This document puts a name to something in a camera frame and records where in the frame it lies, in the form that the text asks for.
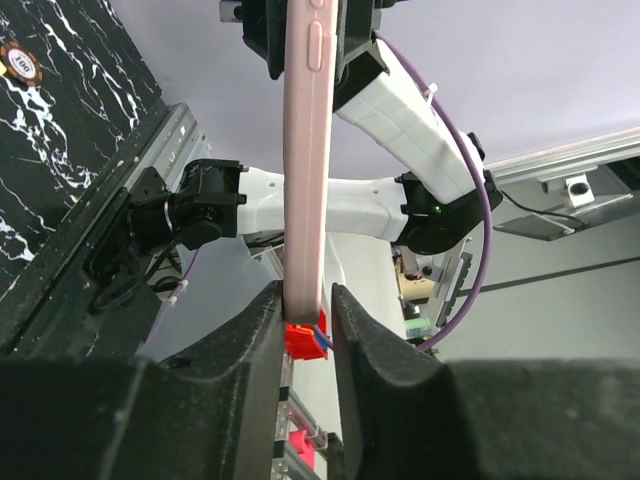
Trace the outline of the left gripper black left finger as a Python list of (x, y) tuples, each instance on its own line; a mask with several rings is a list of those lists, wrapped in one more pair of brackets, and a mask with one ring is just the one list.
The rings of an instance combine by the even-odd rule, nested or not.
[(285, 325), (269, 283), (162, 362), (5, 360), (5, 479), (266, 479)]

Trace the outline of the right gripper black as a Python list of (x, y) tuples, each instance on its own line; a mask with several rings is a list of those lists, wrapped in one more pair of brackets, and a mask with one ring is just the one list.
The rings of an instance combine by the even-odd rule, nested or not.
[[(336, 80), (342, 78), (349, 62), (369, 48), (383, 4), (383, 1), (367, 0), (338, 2)], [(240, 2), (243, 41), (267, 62), (272, 80), (284, 72), (287, 6), (288, 2), (283, 0)]]

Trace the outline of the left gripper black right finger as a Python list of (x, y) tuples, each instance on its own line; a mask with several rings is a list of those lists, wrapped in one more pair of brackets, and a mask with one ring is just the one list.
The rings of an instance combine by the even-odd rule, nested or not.
[(331, 320), (349, 479), (635, 479), (639, 365), (442, 363), (342, 285)]

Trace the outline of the phone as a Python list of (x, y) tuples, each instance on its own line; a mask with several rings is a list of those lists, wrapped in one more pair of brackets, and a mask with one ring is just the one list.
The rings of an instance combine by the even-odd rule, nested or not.
[(319, 320), (336, 64), (337, 1), (290, 1), (284, 56), (284, 316)]

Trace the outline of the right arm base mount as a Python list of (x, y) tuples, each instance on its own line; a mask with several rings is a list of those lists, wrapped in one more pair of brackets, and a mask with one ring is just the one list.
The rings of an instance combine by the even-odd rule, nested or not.
[(159, 172), (147, 167), (115, 201), (115, 215), (94, 246), (85, 269), (100, 286), (95, 313), (120, 305), (148, 281), (152, 259), (175, 244), (165, 207), (170, 192)]

